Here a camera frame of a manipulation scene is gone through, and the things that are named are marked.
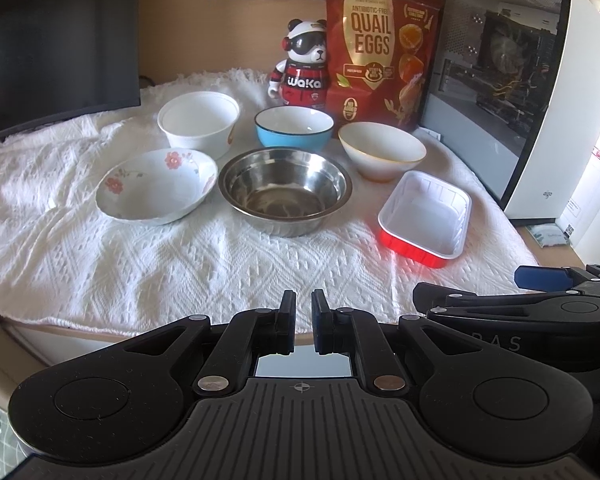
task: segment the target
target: bowl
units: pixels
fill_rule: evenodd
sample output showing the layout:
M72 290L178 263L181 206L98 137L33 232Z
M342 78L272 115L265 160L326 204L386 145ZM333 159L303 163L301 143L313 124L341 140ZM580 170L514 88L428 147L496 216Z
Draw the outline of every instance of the bowl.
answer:
M253 227L283 237L317 229L347 203L352 189L341 165L293 148L243 153L222 168L218 185Z
M338 136L358 173L373 182L391 182L427 155L416 137L387 124L345 124Z
M333 119L320 110L301 106L277 106L255 117L263 146L285 146L309 152L323 149L333 132Z
M202 152L167 148L130 158L98 184L96 205L105 215L142 225L163 225L197 208L218 179Z
M378 214L380 243L427 267L440 269L462 254L471 197L430 174L410 171Z
M220 92L190 92L158 113L158 126L172 148L189 148L220 158L229 151L240 106Z

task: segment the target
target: black screen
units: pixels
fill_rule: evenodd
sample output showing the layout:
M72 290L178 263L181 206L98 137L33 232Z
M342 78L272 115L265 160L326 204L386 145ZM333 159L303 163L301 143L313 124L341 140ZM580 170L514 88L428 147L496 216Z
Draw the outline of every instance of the black screen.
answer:
M138 0L0 0L0 138L139 104Z

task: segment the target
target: red and white plastic tray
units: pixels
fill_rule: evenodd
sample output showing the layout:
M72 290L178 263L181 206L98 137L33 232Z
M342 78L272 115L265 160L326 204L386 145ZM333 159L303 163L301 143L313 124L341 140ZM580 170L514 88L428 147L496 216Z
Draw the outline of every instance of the red and white plastic tray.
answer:
M378 215L380 242L439 269L462 254L471 197L430 174L408 171Z

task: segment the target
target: white textured tablecloth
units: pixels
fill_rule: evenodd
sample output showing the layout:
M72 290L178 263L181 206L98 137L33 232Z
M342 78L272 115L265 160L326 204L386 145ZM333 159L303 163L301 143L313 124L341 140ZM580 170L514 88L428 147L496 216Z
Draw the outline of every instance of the white textured tablecloth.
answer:
M167 147L156 114L195 89L235 97L242 115L232 156L257 146L253 117L272 103L263 75L234 70L193 75L142 91L142 106L83 116L0 146L0 314L32 324L133 335L193 313L228 322L247 308L276 308L298 294L300 333L311 330L310 293L382 322L413 311L420 281L479 294L517 291L513 272L536 261L475 175L427 137L418 167L471 195L464 253L444 269L407 260L376 241L377 216L395 184L373 184L351 167L337 140L326 155L353 179L349 203L319 231L275 238L254 230L216 188L198 209L162 227L121 224L94 203L101 177L126 158Z

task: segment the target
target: toy bear figure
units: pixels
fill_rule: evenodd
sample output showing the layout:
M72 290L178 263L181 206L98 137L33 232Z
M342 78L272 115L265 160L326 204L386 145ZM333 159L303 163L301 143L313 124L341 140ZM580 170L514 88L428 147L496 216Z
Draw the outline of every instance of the toy bear figure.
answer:
M329 85L325 20L291 20L282 40L288 59L280 61L269 80L269 95L285 105L324 108Z

